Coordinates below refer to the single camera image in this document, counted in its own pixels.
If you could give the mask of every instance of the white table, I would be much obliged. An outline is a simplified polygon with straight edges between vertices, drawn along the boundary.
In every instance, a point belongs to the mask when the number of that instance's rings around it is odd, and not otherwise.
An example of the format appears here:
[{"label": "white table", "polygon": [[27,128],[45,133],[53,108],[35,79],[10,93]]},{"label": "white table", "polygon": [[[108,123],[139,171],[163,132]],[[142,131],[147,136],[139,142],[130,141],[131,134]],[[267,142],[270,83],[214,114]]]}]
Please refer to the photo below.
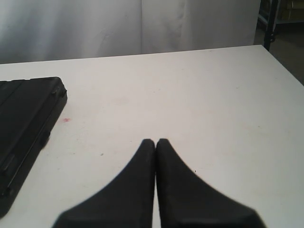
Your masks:
[{"label": "white table", "polygon": [[49,76],[68,103],[1,228],[51,227],[162,137],[269,228],[303,226],[304,87],[262,46],[0,65],[0,80]]}]

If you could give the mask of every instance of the white backdrop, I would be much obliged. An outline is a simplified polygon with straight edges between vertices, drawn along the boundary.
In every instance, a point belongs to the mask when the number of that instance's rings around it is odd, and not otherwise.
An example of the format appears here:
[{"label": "white backdrop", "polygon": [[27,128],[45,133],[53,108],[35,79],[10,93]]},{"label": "white backdrop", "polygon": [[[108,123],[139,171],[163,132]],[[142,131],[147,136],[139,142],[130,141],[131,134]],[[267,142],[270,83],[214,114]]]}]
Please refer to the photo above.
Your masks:
[{"label": "white backdrop", "polygon": [[0,0],[0,63],[253,44],[260,0]]}]

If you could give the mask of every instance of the floor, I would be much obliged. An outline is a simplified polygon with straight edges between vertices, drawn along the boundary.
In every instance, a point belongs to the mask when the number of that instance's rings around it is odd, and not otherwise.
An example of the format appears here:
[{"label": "floor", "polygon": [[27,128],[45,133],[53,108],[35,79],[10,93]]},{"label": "floor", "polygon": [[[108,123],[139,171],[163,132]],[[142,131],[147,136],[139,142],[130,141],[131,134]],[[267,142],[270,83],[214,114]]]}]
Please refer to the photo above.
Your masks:
[{"label": "floor", "polygon": [[[256,30],[255,44],[264,43],[264,31]],[[270,53],[304,85],[304,26],[282,29],[270,46]]]}]

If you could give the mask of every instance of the small mark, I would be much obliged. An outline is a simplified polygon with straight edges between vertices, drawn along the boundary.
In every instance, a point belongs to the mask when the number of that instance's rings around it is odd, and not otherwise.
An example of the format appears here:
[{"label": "small mark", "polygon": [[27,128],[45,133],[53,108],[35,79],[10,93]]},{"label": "small mark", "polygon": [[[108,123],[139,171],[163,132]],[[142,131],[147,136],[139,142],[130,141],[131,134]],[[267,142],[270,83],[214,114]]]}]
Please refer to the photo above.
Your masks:
[{"label": "small mark", "polygon": [[64,123],[66,123],[66,122],[70,122],[71,119],[70,119],[70,118],[64,118],[62,121],[63,121]]}]

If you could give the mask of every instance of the black case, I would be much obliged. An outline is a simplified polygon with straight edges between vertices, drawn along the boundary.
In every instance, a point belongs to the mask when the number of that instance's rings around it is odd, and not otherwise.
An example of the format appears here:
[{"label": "black case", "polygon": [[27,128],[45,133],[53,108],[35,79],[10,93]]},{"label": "black case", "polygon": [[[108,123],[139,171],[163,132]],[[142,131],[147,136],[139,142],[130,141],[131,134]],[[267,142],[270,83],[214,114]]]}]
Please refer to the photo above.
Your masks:
[{"label": "black case", "polygon": [[9,211],[66,102],[58,77],[0,81],[0,217]]}]

